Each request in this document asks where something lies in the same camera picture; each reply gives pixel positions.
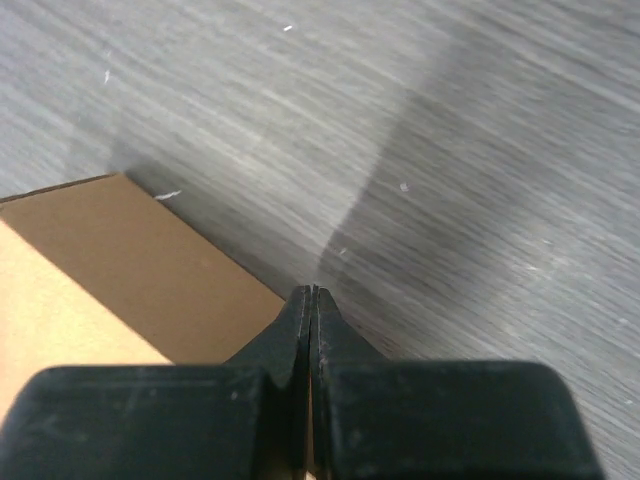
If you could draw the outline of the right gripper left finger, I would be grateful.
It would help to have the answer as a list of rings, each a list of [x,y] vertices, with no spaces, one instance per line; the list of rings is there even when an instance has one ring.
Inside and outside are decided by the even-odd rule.
[[[311,290],[218,365],[58,366],[1,427],[5,479],[301,479]]]

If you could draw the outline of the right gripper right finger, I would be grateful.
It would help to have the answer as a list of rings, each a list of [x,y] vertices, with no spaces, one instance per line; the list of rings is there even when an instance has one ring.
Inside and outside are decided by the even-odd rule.
[[[309,367],[320,479],[599,479],[574,398],[518,360],[389,360],[311,291]]]

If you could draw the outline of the brown cardboard box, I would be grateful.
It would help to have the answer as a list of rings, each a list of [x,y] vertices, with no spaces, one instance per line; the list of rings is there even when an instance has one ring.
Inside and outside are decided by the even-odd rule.
[[[126,176],[1,202],[1,403],[59,365],[217,364],[282,299]]]

